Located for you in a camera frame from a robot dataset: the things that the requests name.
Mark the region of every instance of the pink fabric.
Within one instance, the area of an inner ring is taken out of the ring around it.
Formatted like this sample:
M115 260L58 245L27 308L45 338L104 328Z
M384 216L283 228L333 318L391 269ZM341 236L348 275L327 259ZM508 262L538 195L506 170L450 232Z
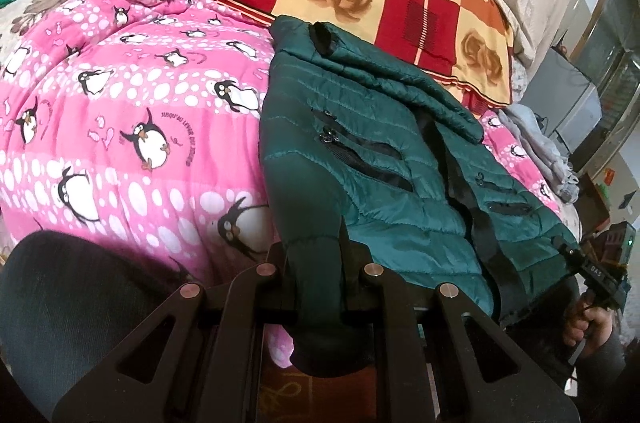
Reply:
M498 119L497 114L488 110L481 117L480 123L484 130L482 143L494 155L495 160L505 167L511 176L516 178L532 192L545 206L548 206L560 217L560 207L553 198L553 194L542 177L536 164L527 155L513 134L509 132Z
M261 260L274 241L258 163L272 57L266 29L212 0L52 10L0 82L12 237L62 231L207 284Z

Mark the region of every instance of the human hand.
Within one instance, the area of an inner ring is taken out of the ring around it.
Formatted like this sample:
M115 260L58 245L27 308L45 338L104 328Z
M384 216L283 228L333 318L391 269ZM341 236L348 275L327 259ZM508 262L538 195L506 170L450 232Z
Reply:
M585 293L566 314L562 341L573 347L585 338L585 332L592 327L587 335L587 343L581 356L586 358L597 351L609 340L613 331L613 313L604 308L593 308L593 294Z

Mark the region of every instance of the dark sleeve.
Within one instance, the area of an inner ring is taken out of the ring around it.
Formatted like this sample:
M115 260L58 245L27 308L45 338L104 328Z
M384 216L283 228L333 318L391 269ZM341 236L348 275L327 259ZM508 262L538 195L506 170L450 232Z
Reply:
M575 364L578 379L576 405L581 414L600 405L625 368L625 355L620 334L614 329L601 348Z

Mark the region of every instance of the jacket zipper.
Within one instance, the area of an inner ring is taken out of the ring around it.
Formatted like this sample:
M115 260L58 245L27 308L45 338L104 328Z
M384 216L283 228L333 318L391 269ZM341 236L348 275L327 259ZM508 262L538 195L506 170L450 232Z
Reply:
M505 186L498 186L491 181L484 180L484 174L482 172L478 172L476 176L476 184L478 186L482 186L482 188L487 188L488 190L493 190L494 192L505 192L513 194L513 188L506 188ZM488 202L487 208L491 212L500 213L502 215L527 215L533 210L533 207L526 202L499 202L499 201L491 201Z
M347 129L345 129L345 127L337 122L335 116L328 110L320 112L319 110L313 109L313 113L314 116L316 116L320 121L327 125L331 130L334 130L341 136L344 136L348 140L353 141L355 144L360 145L363 148L372 150L373 152L378 152L380 154L384 154L385 156L392 157L393 159L397 159L398 161L402 160L402 154L400 153L400 151L393 148L391 145L387 143L379 143L376 141L362 139L349 132Z
M375 179L376 181L383 181L383 183L400 188L407 192L414 191L414 186L411 181L399 176L395 172L382 170L370 165L364 161L356 151L340 143L338 140L338 134L335 130L325 126L322 128L322 132L319 137L320 141L327 147L327 150L331 152L338 161L341 161L348 167L353 168L361 174Z

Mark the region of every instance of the cartoon penguin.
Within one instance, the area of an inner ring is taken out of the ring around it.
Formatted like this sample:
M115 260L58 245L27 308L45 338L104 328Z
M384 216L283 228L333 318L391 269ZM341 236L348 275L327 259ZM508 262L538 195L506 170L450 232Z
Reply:
M231 80L223 80L222 82L209 80L205 83L205 87L211 94L226 101L234 112L240 112L238 107L243 107L260 113L258 91L252 87L240 88L236 82Z
M148 108L146 115L146 123L143 121L138 123L133 128L133 134L126 134L122 130L120 134L124 139L133 143L136 154L142 161L142 169L152 171L164 165L171 149L164 132L158 125L154 125L151 111Z
M177 18L171 18L171 17L158 17L156 20L153 21L153 24L160 24L161 26L168 26L169 24L175 24L178 21Z
M218 233L225 242L254 262L263 260L273 242L271 210L266 204L243 208L241 197L218 220Z
M84 4L84 0L69 0L68 2L64 3L64 5L62 6L62 9L66 9L67 11L73 11L78 6L81 6L82 4Z
M100 94L105 85L107 85L112 74L113 69L84 70L78 74L78 82L80 82L80 85L82 86L82 92L87 96L89 96L89 94L94 96L96 94Z
M546 183L540 183L540 193L547 199L551 199L551 193L548 186L546 186Z
M31 50L29 48L18 48L15 50L15 53L9 56L6 61L6 67L4 68L4 74L9 76L15 76L15 73L18 72L20 66L25 61L27 56L29 56Z
M58 196L71 210L76 219L83 223L95 223L100 220L95 208L94 191L85 170L79 174L69 174L71 167L62 172L62 181L58 183Z
M38 112L38 97L36 96L36 103L33 107L28 108L22 113L18 119L15 120L15 124L20 126L20 135L25 145L33 141L36 137L38 130L38 118L36 116Z
M511 145L509 152L511 153L512 156L516 157L516 158L526 158L527 157L527 153L525 152L525 149L518 146L518 145Z
M124 35L123 37L120 37L120 41L124 44L136 44L139 45L142 42L144 42L146 39L148 38L148 36L146 35L141 35L141 34L129 34L129 35Z
M169 51L167 54L156 54L156 58L164 58L167 64L171 64L174 67L179 67L189 62L186 56L182 56L178 49Z
M193 31L180 31L180 32L187 35L189 38L202 38L207 36L204 31L200 31L199 29L195 29Z
M227 42L226 44L229 47L237 49L242 54L244 54L244 56L247 56L248 58L252 59L254 62L258 61L258 56L257 56L258 52L254 48L248 46L247 44L241 42L240 40L232 40L231 42Z
M252 37L260 38L260 33L257 31L251 31L251 29L238 29L241 33L246 33Z
M489 127L493 127L493 128L498 128L500 127L500 125L502 125L502 123L500 122L497 116L489 118L489 120L487 120L487 123Z
M73 48L70 45L66 45L66 62L67 64L75 57L80 56L80 48Z
M124 24L129 22L129 15L128 15L129 10L124 8L116 8L116 6L114 6L113 9L116 11L116 15L114 19L116 22L116 25L119 28L121 28Z

